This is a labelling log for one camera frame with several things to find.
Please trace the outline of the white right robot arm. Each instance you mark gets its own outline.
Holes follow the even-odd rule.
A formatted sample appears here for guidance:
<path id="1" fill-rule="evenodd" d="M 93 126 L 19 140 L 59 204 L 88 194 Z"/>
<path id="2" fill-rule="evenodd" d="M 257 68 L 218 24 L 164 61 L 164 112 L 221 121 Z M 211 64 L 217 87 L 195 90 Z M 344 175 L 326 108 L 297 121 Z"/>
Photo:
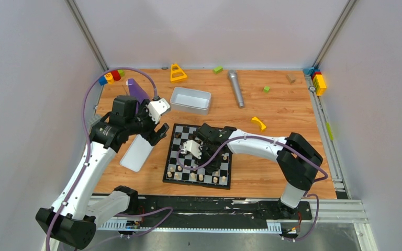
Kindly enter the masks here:
<path id="1" fill-rule="evenodd" d="M 328 174 L 321 168 L 322 156 L 299 133 L 287 137 L 269 137 L 247 133 L 234 127 L 213 128 L 202 124 L 193 133 L 194 139 L 181 146 L 181 153 L 195 157 L 198 169 L 215 169 L 219 156 L 226 150 L 232 154 L 248 154 L 277 163 L 287 181 L 279 199 L 278 211 L 284 218 L 292 218 L 299 211 L 303 196 Z"/>

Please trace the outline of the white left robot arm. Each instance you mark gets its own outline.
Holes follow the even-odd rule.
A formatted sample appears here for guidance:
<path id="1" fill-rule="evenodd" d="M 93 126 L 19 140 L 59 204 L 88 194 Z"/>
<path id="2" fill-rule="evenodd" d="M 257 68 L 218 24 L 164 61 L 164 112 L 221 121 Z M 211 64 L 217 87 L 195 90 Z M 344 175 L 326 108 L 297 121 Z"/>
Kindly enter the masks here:
<path id="1" fill-rule="evenodd" d="M 88 130 L 83 156 L 68 184 L 49 208 L 40 208 L 36 221 L 48 239 L 54 238 L 76 249 L 85 249 L 99 226 L 123 212 L 139 211 L 137 191 L 118 186 L 105 199 L 90 206 L 89 200 L 104 170 L 130 136 L 134 140 L 123 159 L 138 172 L 154 146 L 166 136 L 169 126 L 160 119 L 171 109 L 163 98 L 152 100 L 117 96 L 112 110 Z"/>

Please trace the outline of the black white chessboard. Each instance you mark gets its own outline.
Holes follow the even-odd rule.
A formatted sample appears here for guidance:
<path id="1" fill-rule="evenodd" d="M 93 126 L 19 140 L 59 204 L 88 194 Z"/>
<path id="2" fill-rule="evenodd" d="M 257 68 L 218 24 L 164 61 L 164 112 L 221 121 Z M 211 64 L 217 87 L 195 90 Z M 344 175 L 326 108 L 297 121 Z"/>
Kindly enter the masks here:
<path id="1" fill-rule="evenodd" d="M 200 168 L 198 170 L 187 170 L 181 168 L 177 163 L 180 160 L 184 165 L 197 167 L 197 158 L 192 154 L 180 154 L 178 150 L 184 142 L 192 140 L 193 133 L 199 128 L 197 125 L 175 124 L 170 140 L 169 152 L 165 162 L 162 181 L 165 183 L 180 185 L 197 185 L 216 189 L 231 188 L 231 167 L 232 153 L 227 147 L 212 161 L 208 170 Z"/>

